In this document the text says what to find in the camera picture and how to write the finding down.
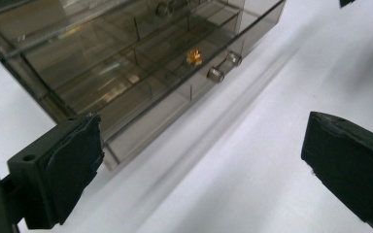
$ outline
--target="acrylic storage box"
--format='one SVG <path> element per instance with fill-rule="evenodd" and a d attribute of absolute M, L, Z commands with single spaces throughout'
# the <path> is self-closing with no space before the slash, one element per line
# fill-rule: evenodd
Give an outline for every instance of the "acrylic storage box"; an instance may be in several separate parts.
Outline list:
<path fill-rule="evenodd" d="M 285 0 L 0 0 L 0 61 L 56 121 L 101 114 L 113 169 L 227 73 Z"/>

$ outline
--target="transparent plastic drawer organizer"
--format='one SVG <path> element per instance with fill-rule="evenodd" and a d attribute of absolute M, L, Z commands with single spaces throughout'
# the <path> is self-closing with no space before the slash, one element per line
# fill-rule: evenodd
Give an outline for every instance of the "transparent plastic drawer organizer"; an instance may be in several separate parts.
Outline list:
<path fill-rule="evenodd" d="M 98 112 L 115 168 L 237 67 L 285 0 L 0 0 L 0 60 L 56 121 Z"/>

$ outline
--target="white backdrop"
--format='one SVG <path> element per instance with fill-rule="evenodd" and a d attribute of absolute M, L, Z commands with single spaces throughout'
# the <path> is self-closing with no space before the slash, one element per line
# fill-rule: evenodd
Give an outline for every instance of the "white backdrop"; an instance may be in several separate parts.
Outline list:
<path fill-rule="evenodd" d="M 373 232 L 300 159 L 311 111 L 373 131 L 373 0 L 288 0 L 239 69 L 122 171 L 102 166 L 52 232 Z M 0 176 L 53 126 L 0 66 Z"/>

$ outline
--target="white table surface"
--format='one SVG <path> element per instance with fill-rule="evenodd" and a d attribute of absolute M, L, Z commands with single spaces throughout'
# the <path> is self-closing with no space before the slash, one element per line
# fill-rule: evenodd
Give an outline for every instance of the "white table surface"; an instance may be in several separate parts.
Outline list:
<path fill-rule="evenodd" d="M 51 232 L 373 232 L 301 160 L 311 111 L 373 131 L 373 0 L 288 0 L 239 69 L 122 171 L 102 166 Z M 53 126 L 0 66 L 0 177 Z"/>

